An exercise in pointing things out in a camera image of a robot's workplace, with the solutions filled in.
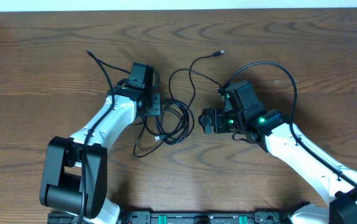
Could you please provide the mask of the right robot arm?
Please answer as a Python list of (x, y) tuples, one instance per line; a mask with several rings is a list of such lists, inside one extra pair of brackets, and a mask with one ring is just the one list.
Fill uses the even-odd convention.
[(290, 212), (287, 223), (357, 223), (357, 171), (309, 140), (278, 110), (267, 111), (251, 84), (242, 81), (220, 88), (220, 109), (205, 109), (198, 118), (206, 134), (230, 133), (258, 144), (306, 180), (327, 204), (304, 203)]

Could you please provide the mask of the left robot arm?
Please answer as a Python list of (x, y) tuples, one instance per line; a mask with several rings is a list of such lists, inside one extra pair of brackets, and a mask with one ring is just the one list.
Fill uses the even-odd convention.
[(108, 91), (105, 104), (79, 131), (50, 140), (45, 156), (39, 201), (73, 215), (75, 222), (116, 223), (120, 207), (107, 199), (107, 154), (139, 116), (161, 112), (159, 74), (134, 63), (126, 80)]

